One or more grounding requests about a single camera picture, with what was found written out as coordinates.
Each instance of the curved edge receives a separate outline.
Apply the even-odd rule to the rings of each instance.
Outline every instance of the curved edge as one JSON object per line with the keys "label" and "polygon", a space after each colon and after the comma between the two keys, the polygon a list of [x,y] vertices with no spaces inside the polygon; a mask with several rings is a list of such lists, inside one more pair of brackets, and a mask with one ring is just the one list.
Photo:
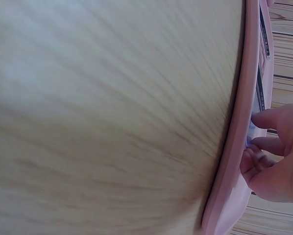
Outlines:
{"label": "curved edge", "polygon": [[266,5],[266,0],[260,0],[260,6],[262,9],[264,23],[266,25],[266,32],[269,41],[270,58],[266,60],[266,65],[263,71],[263,93],[264,101],[267,108],[270,108],[272,100],[272,88],[273,88],[273,77],[274,77],[274,42],[273,32],[269,18],[269,8]]}
{"label": "curved edge", "polygon": [[[237,183],[241,182],[241,180],[239,181],[239,177],[241,177],[239,166],[245,148],[259,63],[259,25],[259,0],[247,0],[243,63],[235,107],[220,167],[202,219],[202,228],[207,235],[226,233],[226,227],[230,229],[245,209],[245,207],[237,207],[237,204],[232,205],[230,213],[235,215],[234,219],[232,219],[231,223],[225,219],[228,216],[225,211],[226,203]],[[243,202],[247,203],[251,191],[245,182],[242,183],[242,187],[247,191],[243,200]]]}

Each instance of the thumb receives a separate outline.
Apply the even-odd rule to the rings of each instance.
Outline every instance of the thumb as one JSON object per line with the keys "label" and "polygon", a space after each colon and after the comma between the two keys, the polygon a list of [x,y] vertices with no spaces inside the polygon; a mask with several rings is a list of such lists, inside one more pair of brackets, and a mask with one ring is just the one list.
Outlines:
{"label": "thumb", "polygon": [[272,202],[292,202],[288,195],[287,178],[281,161],[254,175],[247,184],[263,199]]}

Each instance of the wood grain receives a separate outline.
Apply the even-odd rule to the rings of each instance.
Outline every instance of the wood grain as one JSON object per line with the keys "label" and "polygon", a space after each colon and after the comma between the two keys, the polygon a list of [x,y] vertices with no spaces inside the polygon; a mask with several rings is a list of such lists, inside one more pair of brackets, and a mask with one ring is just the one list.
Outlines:
{"label": "wood grain", "polygon": [[268,202],[251,195],[232,235],[293,235],[293,204]]}
{"label": "wood grain", "polygon": [[243,24],[241,0],[0,0],[0,234],[191,234]]}
{"label": "wood grain", "polygon": [[273,32],[293,35],[293,5],[275,4],[269,11]]}
{"label": "wood grain", "polygon": [[293,5],[293,0],[274,0],[275,5],[282,4],[284,6]]}

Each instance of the pink object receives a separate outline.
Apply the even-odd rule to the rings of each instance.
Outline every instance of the pink object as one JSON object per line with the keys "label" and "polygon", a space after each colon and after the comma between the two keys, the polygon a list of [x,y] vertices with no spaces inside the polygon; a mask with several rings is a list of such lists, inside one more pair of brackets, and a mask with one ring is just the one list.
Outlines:
{"label": "pink object", "polygon": [[[240,161],[245,149],[251,110],[255,96],[260,47],[261,6],[270,57],[263,56],[262,83],[266,108],[270,107],[273,84],[273,37],[267,0],[246,1],[244,53],[238,91],[228,137],[220,166],[202,220],[206,235],[224,235],[242,216],[251,190],[240,173]],[[254,137],[265,136],[266,130],[256,128]]]}
{"label": "pink object", "polygon": [[271,7],[274,5],[274,0],[267,0],[268,7]]}

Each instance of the finger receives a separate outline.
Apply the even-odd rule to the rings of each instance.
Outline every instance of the finger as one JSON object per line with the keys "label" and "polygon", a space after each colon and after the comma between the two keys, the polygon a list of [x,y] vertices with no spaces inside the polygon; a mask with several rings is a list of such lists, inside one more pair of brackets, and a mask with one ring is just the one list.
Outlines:
{"label": "finger", "polygon": [[250,154],[250,151],[246,149],[243,153],[243,157],[240,162],[240,172],[244,177],[244,180],[247,182],[250,182],[250,180],[259,172],[254,167],[253,160]]}
{"label": "finger", "polygon": [[251,155],[253,165],[259,172],[276,164],[274,159],[267,156],[257,146],[252,144],[249,149],[253,152]]}
{"label": "finger", "polygon": [[257,146],[251,145],[243,153],[240,171],[247,184],[249,184],[255,175],[275,164],[275,160],[265,155]]}
{"label": "finger", "polygon": [[283,165],[277,163],[254,175],[248,182],[248,187],[257,196],[273,202],[291,202],[287,192],[285,176],[281,174]]}
{"label": "finger", "polygon": [[262,129],[276,129],[277,128],[277,119],[282,108],[277,109],[266,109],[262,112],[253,114],[251,120],[254,125]]}
{"label": "finger", "polygon": [[279,138],[275,137],[258,137],[251,141],[259,149],[268,151],[274,155],[284,156],[285,145]]}

